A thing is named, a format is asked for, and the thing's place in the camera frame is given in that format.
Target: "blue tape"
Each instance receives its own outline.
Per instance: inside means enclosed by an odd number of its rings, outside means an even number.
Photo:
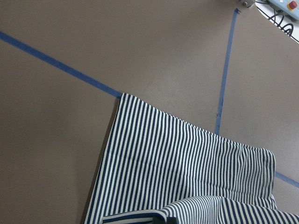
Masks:
[[[289,177],[287,177],[287,176],[285,176],[281,173],[278,173],[278,172],[275,173],[275,176],[277,178],[279,178],[280,180],[283,180],[284,182],[287,182],[287,183],[299,188],[299,182],[297,182],[297,181],[295,181],[295,180],[293,180],[293,179],[291,179],[291,178],[289,178]]]
[[[79,72],[73,68],[71,68],[70,66],[67,66],[66,64],[63,64],[62,62],[44,54],[43,52],[40,52],[36,49],[34,49],[33,47],[31,46],[28,46],[24,43],[22,43],[21,41],[19,40],[16,40],[14,39],[13,37],[3,33],[0,31],[0,39],[2,39],[3,41],[31,54],[32,56],[35,56],[41,60],[43,60],[44,62],[50,64],[50,65],[53,65],[54,67],[62,70],[62,71],[65,71],[66,73],[69,73],[70,75],[116,97],[116,98],[121,98],[121,95],[122,93],[121,92],[118,92],[114,89],[112,89],[111,87],[103,84],[103,83],[100,83],[99,81],[83,74],[82,72]]]
[[[233,20],[232,20],[232,25],[230,27],[229,38],[228,38],[228,48],[227,48],[226,56],[225,56],[225,63],[224,63],[221,90],[220,90],[220,97],[219,97],[219,104],[218,104],[218,113],[217,113],[216,126],[215,126],[215,134],[218,134],[218,135],[219,135],[219,131],[220,131],[223,100],[224,100],[226,79],[228,77],[228,66],[229,66],[230,52],[231,52],[231,49],[232,49],[232,42],[233,42],[233,37],[234,37],[235,22],[236,22],[236,19],[237,19],[237,15],[240,12],[241,11],[239,9],[237,9],[237,8],[235,9]]]

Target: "striped cloth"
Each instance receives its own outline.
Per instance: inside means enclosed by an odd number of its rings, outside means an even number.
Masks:
[[[270,151],[225,139],[124,93],[85,224],[130,223],[122,213],[133,211],[135,223],[259,223],[255,220],[280,218],[285,213],[276,211],[274,173]],[[298,221],[287,217],[280,218],[286,220],[282,223]]]

